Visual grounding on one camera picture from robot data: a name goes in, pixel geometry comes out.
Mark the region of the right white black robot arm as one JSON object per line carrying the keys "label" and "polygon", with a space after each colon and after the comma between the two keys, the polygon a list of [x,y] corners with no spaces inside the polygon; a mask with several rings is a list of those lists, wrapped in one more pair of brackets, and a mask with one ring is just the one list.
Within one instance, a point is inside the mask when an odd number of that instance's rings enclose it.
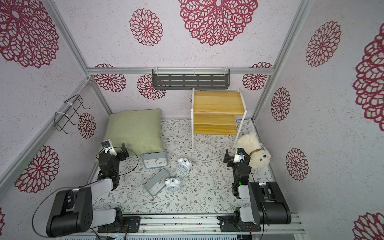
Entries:
{"label": "right white black robot arm", "polygon": [[291,210],[276,182],[251,182],[251,157],[238,148],[231,157],[226,151],[224,163],[232,168],[232,192],[237,199],[250,202],[248,207],[237,207],[231,216],[218,216],[222,232],[260,232],[270,225],[288,225]]}

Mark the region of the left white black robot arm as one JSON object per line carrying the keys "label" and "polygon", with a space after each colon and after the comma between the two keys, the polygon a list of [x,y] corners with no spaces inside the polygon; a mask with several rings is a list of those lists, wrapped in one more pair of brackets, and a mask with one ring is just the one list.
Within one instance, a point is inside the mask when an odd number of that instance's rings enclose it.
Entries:
{"label": "left white black robot arm", "polygon": [[98,180],[78,189],[59,191],[54,199],[46,226],[48,237],[62,237],[82,233],[98,227],[101,233],[128,232],[120,208],[95,210],[94,199],[115,190],[119,184],[120,161],[129,156],[123,144],[121,151],[112,154],[111,150],[99,154],[100,172]]}

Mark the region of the grey square clock face-down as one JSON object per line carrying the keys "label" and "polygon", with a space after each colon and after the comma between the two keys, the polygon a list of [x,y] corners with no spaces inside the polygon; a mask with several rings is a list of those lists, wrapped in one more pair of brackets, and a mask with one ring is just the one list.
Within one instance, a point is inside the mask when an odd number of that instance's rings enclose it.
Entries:
{"label": "grey square clock face-down", "polygon": [[168,178],[170,178],[168,170],[161,169],[144,184],[144,188],[151,196],[155,196],[166,186],[165,181]]}

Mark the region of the grey square alarm clock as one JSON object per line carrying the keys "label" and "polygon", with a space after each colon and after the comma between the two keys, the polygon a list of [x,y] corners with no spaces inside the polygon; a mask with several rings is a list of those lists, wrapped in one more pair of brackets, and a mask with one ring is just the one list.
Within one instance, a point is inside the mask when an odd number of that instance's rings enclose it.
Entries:
{"label": "grey square alarm clock", "polygon": [[168,156],[166,152],[158,152],[143,155],[143,164],[147,169],[162,168],[168,165]]}

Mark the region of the wooden white-framed two-tier shelf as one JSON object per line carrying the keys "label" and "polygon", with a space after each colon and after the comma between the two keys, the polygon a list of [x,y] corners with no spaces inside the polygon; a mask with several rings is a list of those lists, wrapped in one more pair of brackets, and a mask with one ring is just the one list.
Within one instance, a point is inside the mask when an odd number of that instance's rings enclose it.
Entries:
{"label": "wooden white-framed two-tier shelf", "polygon": [[237,142],[248,112],[242,90],[193,89],[191,104],[192,148],[195,135],[234,136]]}

